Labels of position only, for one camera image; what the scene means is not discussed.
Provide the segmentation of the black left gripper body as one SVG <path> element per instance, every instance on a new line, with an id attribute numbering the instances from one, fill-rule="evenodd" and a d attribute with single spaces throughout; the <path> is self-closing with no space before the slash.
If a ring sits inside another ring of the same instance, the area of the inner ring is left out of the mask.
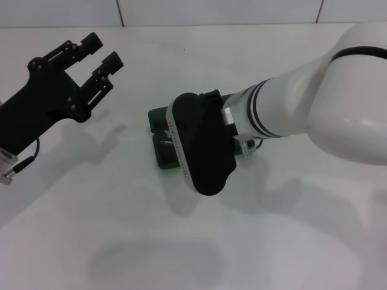
<path id="1" fill-rule="evenodd" d="M 61 68 L 41 57 L 28 64 L 28 82 L 1 105 L 1 148 L 20 154 L 55 123 L 87 121 L 91 111 L 80 87 Z"/>

